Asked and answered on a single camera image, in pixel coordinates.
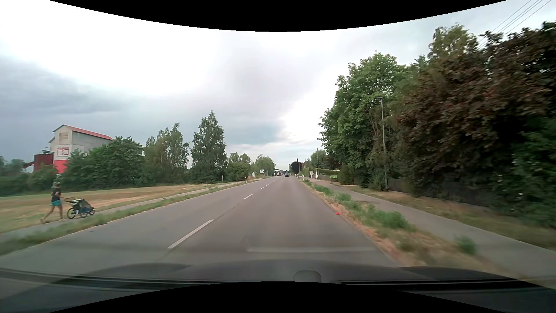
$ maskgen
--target white building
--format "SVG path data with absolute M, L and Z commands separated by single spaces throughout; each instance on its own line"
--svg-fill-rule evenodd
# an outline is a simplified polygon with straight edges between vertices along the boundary
M 89 150 L 109 144 L 113 141 L 107 135 L 94 133 L 68 125 L 62 125 L 53 131 L 54 138 L 50 143 L 50 151 L 54 152 L 54 166 L 62 173 L 66 169 L 67 159 L 75 150 L 88 153 Z

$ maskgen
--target black shirt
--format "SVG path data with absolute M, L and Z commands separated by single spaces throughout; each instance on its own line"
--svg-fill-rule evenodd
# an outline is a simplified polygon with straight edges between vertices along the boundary
M 60 194 L 62 194 L 62 190 L 60 188 L 53 189 L 52 200 L 51 200 L 52 202 L 60 200 L 60 197 L 56 195 L 57 192 L 60 192 Z

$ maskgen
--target power line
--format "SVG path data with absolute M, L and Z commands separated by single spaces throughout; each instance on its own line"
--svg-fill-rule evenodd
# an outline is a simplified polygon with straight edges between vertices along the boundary
M 539 12 L 540 9 L 542 9 L 544 6 L 546 6 L 548 3 L 550 3 L 550 1 L 552 0 L 548 0 L 545 4 L 543 4 L 542 7 L 538 8 L 535 12 L 533 12 L 533 14 Z M 524 19 L 523 21 L 521 21 L 521 23 L 517 24 L 516 26 L 514 26 L 514 28 L 510 29 L 509 32 L 511 32 L 512 30 L 514 30 L 516 27 L 518 27 L 519 25 L 523 24 L 523 22 L 525 22 L 529 17 L 533 16 L 533 14 L 531 14 L 530 16 L 528 16 L 526 19 Z
M 527 7 L 527 9 L 525 9 L 525 11 L 523 11 L 523 12 L 520 13 L 518 16 L 516 16 L 513 20 L 511 20 L 508 24 L 506 24 L 506 25 L 505 25 L 500 31 L 498 31 L 498 32 L 499 32 L 499 33 L 503 33 L 503 32 L 504 32 L 508 27 L 510 27 L 517 19 L 519 19 L 520 17 L 524 16 L 527 12 L 531 11 L 531 10 L 532 10 L 534 7 L 536 7 L 541 1 L 542 1 L 542 0 L 536 0 L 533 4 L 531 4 L 529 7 Z M 506 19 L 506 21 L 509 20 L 514 14 L 512 14 L 510 17 L 508 17 L 508 18 Z M 479 46 L 479 48 L 484 48 L 485 45 L 486 45 L 486 42 L 485 42 L 484 45 L 478 45 L 478 46 Z
M 509 20 L 512 16 L 514 16 L 514 14 L 516 14 L 517 12 L 519 12 L 519 10 L 523 9 L 523 7 L 526 6 L 527 3 L 531 2 L 531 1 L 532 1 L 532 0 L 527 1 L 524 5 L 522 5 L 522 7 L 520 7 L 520 8 L 517 9 L 517 10 L 515 10 L 515 12 L 512 13 L 512 15 L 508 16 L 508 18 L 505 19 L 504 22 L 502 22 L 502 23 L 500 23 L 500 25 L 496 26 L 496 27 L 492 30 L 492 32 L 495 32 L 495 31 L 498 29 L 498 27 L 502 26 L 502 24 L 504 24 L 507 20 Z M 483 38 L 479 41 L 479 45 L 480 45 L 481 42 L 482 42 L 483 40 L 485 40 L 485 39 L 486 39 L 486 36 L 483 37 Z
M 535 3 L 531 4 L 527 10 L 523 11 L 518 17 L 514 18 L 511 22 L 509 22 L 500 32 L 504 32 L 508 27 L 510 27 L 517 19 L 524 16 L 527 12 L 531 11 L 534 7 L 539 5 L 543 0 L 537 0 Z

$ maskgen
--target windshield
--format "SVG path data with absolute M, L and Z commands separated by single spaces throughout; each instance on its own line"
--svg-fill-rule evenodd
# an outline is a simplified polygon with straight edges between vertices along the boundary
M 544 1 L 276 33 L 1 2 L 0 268 L 320 260 L 554 287 Z

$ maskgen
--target stroller wheel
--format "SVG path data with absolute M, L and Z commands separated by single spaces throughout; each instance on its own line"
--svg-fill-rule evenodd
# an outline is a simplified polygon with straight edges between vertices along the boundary
M 69 219 L 73 219 L 75 217 L 76 213 L 77 212 L 73 208 L 71 208 L 71 209 L 68 210 L 67 216 L 68 216 Z

